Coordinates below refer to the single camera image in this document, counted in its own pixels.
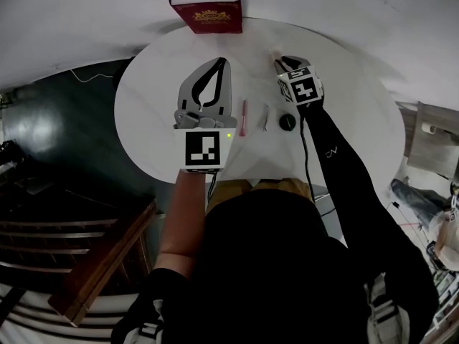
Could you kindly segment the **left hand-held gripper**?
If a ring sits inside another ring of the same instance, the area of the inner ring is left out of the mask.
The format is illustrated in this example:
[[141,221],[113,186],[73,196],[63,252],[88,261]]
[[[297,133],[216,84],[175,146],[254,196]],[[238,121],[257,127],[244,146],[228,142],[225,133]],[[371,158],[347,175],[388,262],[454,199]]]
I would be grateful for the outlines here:
[[[231,104],[231,67],[224,57],[205,62],[182,82],[174,113],[181,170],[212,174],[225,167],[237,129],[237,119],[226,116]],[[194,113],[203,109],[217,115]]]

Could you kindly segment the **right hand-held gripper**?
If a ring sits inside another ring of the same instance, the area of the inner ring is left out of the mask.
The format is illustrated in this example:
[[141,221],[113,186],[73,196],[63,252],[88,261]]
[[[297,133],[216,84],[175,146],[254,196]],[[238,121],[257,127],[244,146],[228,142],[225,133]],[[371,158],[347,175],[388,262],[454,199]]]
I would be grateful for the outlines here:
[[300,106],[322,99],[322,82],[307,59],[283,55],[283,59],[274,60],[274,66],[282,95],[288,102]]

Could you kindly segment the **small dark round cap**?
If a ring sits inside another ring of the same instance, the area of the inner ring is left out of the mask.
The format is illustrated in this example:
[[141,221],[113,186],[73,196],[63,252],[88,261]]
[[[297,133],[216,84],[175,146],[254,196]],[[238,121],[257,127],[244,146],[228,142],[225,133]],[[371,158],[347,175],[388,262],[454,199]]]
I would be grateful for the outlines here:
[[287,132],[293,131],[296,127],[296,123],[295,116],[290,113],[281,115],[278,121],[280,128]]

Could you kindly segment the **person's left forearm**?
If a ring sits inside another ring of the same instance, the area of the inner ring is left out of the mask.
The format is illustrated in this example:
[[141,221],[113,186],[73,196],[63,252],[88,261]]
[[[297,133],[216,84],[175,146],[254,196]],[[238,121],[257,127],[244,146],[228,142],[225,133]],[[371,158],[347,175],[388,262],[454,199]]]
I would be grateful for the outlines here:
[[204,174],[179,172],[161,234],[156,269],[191,277],[204,236],[205,181]]

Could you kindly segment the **person's right forearm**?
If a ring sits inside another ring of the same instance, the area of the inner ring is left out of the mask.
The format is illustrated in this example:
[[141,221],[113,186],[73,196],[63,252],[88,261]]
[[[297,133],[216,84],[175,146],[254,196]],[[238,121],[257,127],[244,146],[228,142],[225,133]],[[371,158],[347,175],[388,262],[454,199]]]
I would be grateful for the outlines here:
[[301,105],[298,112],[310,130],[341,228],[379,226],[385,210],[364,162],[322,105]]

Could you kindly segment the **white curved table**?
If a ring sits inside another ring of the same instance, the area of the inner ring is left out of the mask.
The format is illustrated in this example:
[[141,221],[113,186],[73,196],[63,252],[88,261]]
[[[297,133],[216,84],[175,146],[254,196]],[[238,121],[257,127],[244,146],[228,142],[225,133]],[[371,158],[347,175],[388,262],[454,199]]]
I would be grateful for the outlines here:
[[[246,136],[236,136],[222,180],[310,178],[325,181],[308,131],[284,131],[278,121],[294,113],[280,93],[273,52],[307,59],[324,86],[324,107],[365,163],[378,191],[394,178],[403,158],[402,116],[383,84],[337,43],[302,27],[246,19],[241,34],[194,34],[177,29],[147,46],[124,72],[115,95],[118,137],[145,173],[172,183],[179,170],[174,112],[182,82],[199,66],[225,57],[232,73],[232,114],[247,101]],[[265,104],[268,131],[262,131]]]

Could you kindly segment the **red book gold emblem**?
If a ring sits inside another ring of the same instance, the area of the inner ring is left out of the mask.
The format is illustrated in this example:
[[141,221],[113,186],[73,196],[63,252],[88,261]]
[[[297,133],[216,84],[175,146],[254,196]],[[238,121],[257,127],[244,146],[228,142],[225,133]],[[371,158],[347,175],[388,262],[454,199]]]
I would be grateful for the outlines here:
[[195,34],[241,34],[242,0],[169,0]]

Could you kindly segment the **person's tan trousers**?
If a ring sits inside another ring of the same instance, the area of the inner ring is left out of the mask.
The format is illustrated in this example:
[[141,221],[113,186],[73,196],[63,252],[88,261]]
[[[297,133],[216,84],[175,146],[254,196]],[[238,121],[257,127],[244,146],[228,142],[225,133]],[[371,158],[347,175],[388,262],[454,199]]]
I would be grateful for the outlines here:
[[312,190],[308,183],[298,178],[283,178],[281,180],[264,179],[258,181],[254,186],[248,180],[220,181],[207,205],[206,214],[219,204],[241,196],[250,191],[272,189],[286,191],[292,194],[305,197],[314,202]]

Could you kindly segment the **grey shelf unit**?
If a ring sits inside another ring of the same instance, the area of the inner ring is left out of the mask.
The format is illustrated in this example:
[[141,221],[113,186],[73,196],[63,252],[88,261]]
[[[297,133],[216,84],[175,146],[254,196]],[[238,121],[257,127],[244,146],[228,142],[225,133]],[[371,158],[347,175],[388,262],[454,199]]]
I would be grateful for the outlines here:
[[[407,164],[459,182],[459,111],[422,102],[398,102],[405,129]],[[434,135],[422,123],[437,127]]]

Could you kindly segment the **person's black shirt torso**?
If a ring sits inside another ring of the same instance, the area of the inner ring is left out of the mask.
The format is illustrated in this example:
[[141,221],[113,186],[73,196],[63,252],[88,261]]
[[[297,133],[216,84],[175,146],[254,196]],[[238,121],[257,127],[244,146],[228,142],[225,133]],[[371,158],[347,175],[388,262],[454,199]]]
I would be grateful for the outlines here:
[[420,250],[386,209],[326,233],[306,198],[245,193],[214,207],[190,278],[155,269],[111,344],[420,344],[438,306]]

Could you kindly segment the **black device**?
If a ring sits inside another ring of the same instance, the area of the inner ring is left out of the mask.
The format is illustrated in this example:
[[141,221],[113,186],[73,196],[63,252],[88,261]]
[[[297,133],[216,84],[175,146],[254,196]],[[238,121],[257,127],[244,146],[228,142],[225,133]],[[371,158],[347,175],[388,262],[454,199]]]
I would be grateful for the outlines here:
[[20,147],[12,140],[4,141],[0,144],[0,166],[8,162],[20,162],[23,153]]

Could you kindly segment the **striped white bedding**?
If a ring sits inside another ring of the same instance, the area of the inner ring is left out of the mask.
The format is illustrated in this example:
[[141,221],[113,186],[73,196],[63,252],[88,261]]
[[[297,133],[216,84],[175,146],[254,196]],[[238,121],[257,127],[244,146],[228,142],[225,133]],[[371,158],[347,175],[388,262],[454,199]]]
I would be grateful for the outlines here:
[[16,332],[10,338],[2,338],[3,342],[109,344],[113,328],[138,296],[103,292],[76,326],[48,303],[59,283],[45,278],[19,283],[24,294],[7,315],[2,328]]

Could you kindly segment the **dark wooden bed frame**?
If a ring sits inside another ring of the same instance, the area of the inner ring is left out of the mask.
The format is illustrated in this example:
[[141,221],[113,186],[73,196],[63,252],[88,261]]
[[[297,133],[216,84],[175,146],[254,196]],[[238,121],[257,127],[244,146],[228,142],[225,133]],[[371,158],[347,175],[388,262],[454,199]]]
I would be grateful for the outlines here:
[[75,226],[109,224],[92,235],[99,239],[73,267],[49,304],[73,327],[78,327],[108,280],[156,215],[156,203],[139,206],[119,219],[75,222]]

